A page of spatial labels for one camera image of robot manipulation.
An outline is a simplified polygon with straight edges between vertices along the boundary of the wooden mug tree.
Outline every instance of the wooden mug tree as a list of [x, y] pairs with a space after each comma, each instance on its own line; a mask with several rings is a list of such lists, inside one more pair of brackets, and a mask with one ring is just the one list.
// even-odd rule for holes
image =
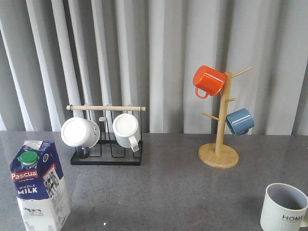
[[209, 166], [216, 168], [230, 168], [235, 166], [239, 160], [237, 152], [233, 148], [223, 144], [223, 136], [225, 132], [228, 103], [236, 100], [236, 98], [229, 98], [232, 78], [239, 76], [240, 74], [243, 74], [251, 69], [252, 68], [250, 67], [235, 75], [232, 75], [230, 72], [225, 73], [227, 78], [220, 92], [221, 99], [218, 118], [206, 112], [202, 112], [202, 114], [218, 121], [216, 143], [204, 144], [199, 148], [198, 151], [200, 160]]

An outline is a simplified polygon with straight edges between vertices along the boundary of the wooden dowel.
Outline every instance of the wooden dowel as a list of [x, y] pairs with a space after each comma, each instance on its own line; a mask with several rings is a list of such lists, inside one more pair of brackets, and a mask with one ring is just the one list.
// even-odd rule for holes
[[204, 114], [204, 115], [206, 115], [206, 116], [208, 116], [208, 117], [211, 117], [212, 119], [215, 119], [215, 120], [219, 121], [219, 118], [217, 118], [217, 117], [215, 117], [215, 116], [213, 116], [213, 115], [211, 115], [211, 114], [209, 114], [209, 113], [202, 112], [202, 114]]
[[133, 106], [66, 106], [67, 110], [95, 110], [95, 111], [145, 111], [145, 107], [133, 107]]
[[236, 98], [226, 99], [226, 102], [236, 101]]
[[243, 71], [240, 71], [239, 73], [234, 74], [234, 75], [232, 76], [232, 78], [237, 77], [237, 76], [239, 76], [239, 75], [241, 75], [241, 74], [243, 74], [243, 73], [245, 73], [245, 72], [247, 72], [247, 71], [250, 71], [251, 69], [252, 69], [252, 67], [247, 68], [247, 69], [245, 69], [245, 70], [243, 70]]

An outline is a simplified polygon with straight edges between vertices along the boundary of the black metal rack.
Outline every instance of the black metal rack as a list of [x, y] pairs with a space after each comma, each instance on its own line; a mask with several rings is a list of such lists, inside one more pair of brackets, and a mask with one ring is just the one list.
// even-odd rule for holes
[[[114, 110], [111, 109], [111, 110], [101, 110], [101, 111], [103, 112], [103, 116], [99, 118], [99, 126], [101, 131], [100, 139], [98, 140], [97, 144], [94, 147], [89, 149], [88, 156], [84, 156], [83, 151], [80, 154], [80, 148], [75, 148], [74, 155], [71, 158], [71, 165], [140, 166], [142, 159], [142, 149], [143, 149], [141, 107], [139, 111], [126, 110], [126, 113], [131, 113], [133, 116], [134, 112], [139, 112], [137, 119], [139, 123], [141, 139], [138, 143], [139, 150], [136, 152], [133, 152], [132, 149], [130, 148], [121, 147], [117, 143], [114, 133], [111, 133], [109, 131], [109, 128], [112, 127], [114, 120]], [[109, 112], [109, 120], [111, 120], [111, 123], [108, 123], [106, 112]]]

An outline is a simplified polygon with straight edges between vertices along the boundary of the table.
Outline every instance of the table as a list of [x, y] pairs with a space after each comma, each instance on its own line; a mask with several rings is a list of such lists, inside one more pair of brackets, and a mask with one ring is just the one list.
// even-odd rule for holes
[[72, 209], [63, 231], [262, 231], [268, 184], [308, 193], [307, 136], [225, 135], [240, 157], [229, 169], [198, 158], [215, 138], [145, 133], [141, 166], [72, 166], [59, 132], [1, 131], [0, 230], [25, 230], [9, 169], [24, 140], [55, 141]]

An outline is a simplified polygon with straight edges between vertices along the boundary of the white curtain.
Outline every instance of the white curtain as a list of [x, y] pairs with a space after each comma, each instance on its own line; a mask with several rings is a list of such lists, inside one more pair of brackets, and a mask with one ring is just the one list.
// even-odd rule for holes
[[[202, 65], [237, 73], [250, 134], [308, 135], [306, 0], [0, 0], [0, 130], [60, 131], [73, 105], [146, 106], [143, 132], [216, 133]], [[98, 122], [100, 112], [91, 112]]]

